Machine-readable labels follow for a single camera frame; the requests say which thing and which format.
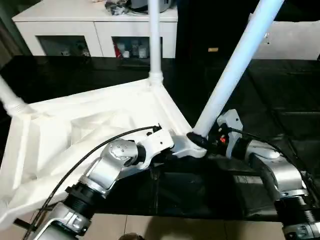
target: metal bracket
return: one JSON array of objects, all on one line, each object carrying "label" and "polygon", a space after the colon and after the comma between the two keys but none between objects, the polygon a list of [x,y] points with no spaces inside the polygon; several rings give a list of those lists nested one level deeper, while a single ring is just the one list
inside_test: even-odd
[{"label": "metal bracket", "polygon": [[40,239],[42,234],[53,222],[61,223],[78,235],[86,232],[91,224],[91,221],[89,219],[85,218],[81,214],[75,212],[74,210],[60,202],[54,207],[48,218],[43,224],[41,224],[41,226],[33,234],[31,239]]}]

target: beige floor tile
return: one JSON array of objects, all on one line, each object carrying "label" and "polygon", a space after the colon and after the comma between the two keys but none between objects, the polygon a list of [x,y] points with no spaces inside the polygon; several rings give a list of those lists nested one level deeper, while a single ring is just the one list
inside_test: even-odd
[{"label": "beige floor tile", "polygon": [[[32,216],[33,216],[33,212],[27,213],[21,216],[20,219],[29,223]],[[12,225],[8,229],[0,231],[0,239],[1,240],[21,240],[25,232],[26,230],[24,230],[23,228],[16,225]]]},{"label": "beige floor tile", "polygon": [[226,221],[228,240],[284,240],[280,222]]},{"label": "beige floor tile", "polygon": [[95,214],[84,240],[118,240],[125,232],[126,215]]},{"label": "beige floor tile", "polygon": [[223,221],[128,215],[125,233],[145,240],[226,240]]}]

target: black table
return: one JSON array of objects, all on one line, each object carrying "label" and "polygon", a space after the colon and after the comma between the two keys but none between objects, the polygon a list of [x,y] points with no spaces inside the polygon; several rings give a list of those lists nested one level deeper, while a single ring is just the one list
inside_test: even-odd
[{"label": "black table", "polygon": [[[162,61],[164,85],[194,126],[227,61],[210,65]],[[1,71],[27,103],[148,77],[134,59],[17,56]],[[320,63],[253,60],[225,109],[235,108],[244,130],[271,139],[303,174],[320,185]],[[1,114],[0,150],[10,118]],[[277,214],[257,174],[236,159],[184,157],[120,180],[103,213],[275,221]]]}]

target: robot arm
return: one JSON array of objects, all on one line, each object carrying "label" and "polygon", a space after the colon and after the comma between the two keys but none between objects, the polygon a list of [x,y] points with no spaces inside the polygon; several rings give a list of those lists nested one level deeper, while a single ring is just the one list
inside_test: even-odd
[{"label": "robot arm", "polygon": [[[217,122],[219,138],[227,138],[222,146],[212,147],[205,138],[194,133],[189,133],[188,137],[210,151],[223,149],[220,152],[228,158],[243,160],[259,173],[283,223],[287,240],[320,239],[318,209],[298,169],[269,144],[242,138],[241,131],[230,131],[242,129],[235,110],[221,115]],[[171,147],[170,134],[163,129],[137,144],[123,139],[110,142],[79,182],[67,188],[68,197],[56,205],[31,239],[71,240],[83,236],[99,203],[108,196],[117,180],[148,168],[155,155]]]},{"label": "robot arm", "polygon": [[120,178],[148,168],[152,158],[172,148],[168,131],[160,129],[135,143],[117,139],[108,143],[77,184],[68,187],[67,198],[58,203],[31,236],[32,240],[73,240],[83,236],[101,203]]},{"label": "robot arm", "polygon": [[223,138],[223,144],[213,146],[194,133],[188,133],[188,137],[207,149],[210,146],[216,153],[243,160],[260,175],[287,240],[320,239],[319,209],[315,207],[299,170],[271,145],[242,138],[243,125],[236,110],[222,114],[217,123],[220,129],[216,142],[221,143]]}]

